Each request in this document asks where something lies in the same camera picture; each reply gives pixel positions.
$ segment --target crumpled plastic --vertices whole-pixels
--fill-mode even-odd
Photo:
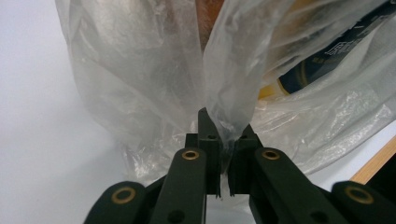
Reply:
[[[261,87],[383,2],[314,1],[290,12],[291,0],[226,1],[204,55],[194,0],[56,5],[83,102],[123,143],[129,178],[147,185],[166,174],[185,134],[196,133],[204,106],[227,153],[251,123],[265,146],[308,173],[395,120],[394,20],[326,77],[257,101]]]

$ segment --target white background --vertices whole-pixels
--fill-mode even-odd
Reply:
[[[396,122],[309,178],[349,179]],[[0,223],[82,223],[124,177],[117,143],[84,110],[53,0],[0,1]]]

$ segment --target plastic bag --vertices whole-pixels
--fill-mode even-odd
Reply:
[[[194,0],[56,0],[78,91],[124,144],[129,178],[143,184],[166,174],[204,106],[225,146],[255,112],[262,142],[285,150],[304,172],[395,119],[394,21],[365,41],[364,59],[357,47],[331,75],[255,110],[260,87],[384,1],[314,2],[290,11],[291,0],[226,1],[203,57]],[[298,18],[308,19],[281,35]],[[390,43],[384,49],[381,41]]]

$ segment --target wooden strip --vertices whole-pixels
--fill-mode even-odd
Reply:
[[[382,166],[396,153],[396,136],[390,139],[361,169],[350,178],[351,181],[363,185],[378,172]]]

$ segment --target black object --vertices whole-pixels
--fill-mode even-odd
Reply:
[[[185,148],[176,153],[167,176],[146,188],[134,182],[110,187],[85,223],[205,223],[206,195],[219,196],[222,143],[205,109],[198,123],[198,133],[186,135]],[[347,181],[327,192],[282,151],[263,147],[247,126],[235,142],[228,181],[232,195],[250,195],[256,223],[396,223],[396,206],[386,198],[394,198],[395,188],[384,181],[394,183],[392,161],[384,171],[393,172],[380,171],[373,178],[375,188]]]

